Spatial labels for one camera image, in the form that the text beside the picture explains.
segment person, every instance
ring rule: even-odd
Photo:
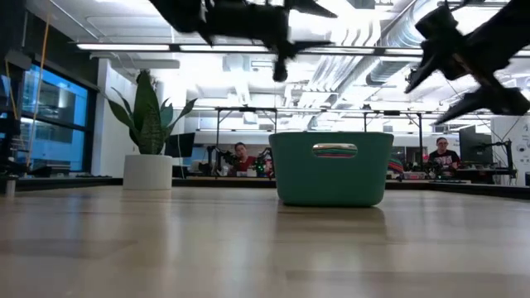
[[[247,146],[242,142],[235,144],[234,150],[237,161],[230,170],[231,175],[237,175],[238,172],[246,172],[256,161],[256,157],[248,155]]]
[[[449,142],[444,137],[438,137],[436,139],[436,146],[438,149],[429,154],[429,161],[439,164],[442,168],[458,168],[460,158],[458,154],[452,150],[447,150]]]

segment silver duct pipe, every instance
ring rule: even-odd
[[[411,5],[405,8],[399,20],[389,30],[383,32],[386,34],[379,39],[377,46],[418,47],[424,38],[416,30],[414,24],[428,12],[435,9],[437,3],[437,0],[416,0],[411,2]],[[348,78],[341,82],[338,91],[343,93],[348,86],[360,79],[364,79],[362,76],[366,76],[366,84],[384,84],[390,76],[408,64],[409,62],[384,61],[376,56],[363,57],[354,70],[349,73]]]

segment window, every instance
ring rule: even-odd
[[[40,69],[33,65],[26,72],[22,95],[22,148],[29,149],[33,116],[37,101]],[[35,115],[31,168],[69,166],[71,171],[84,171],[85,145],[91,127],[87,125],[89,91],[44,70],[41,96]],[[18,162],[26,162],[27,152],[17,153]]]

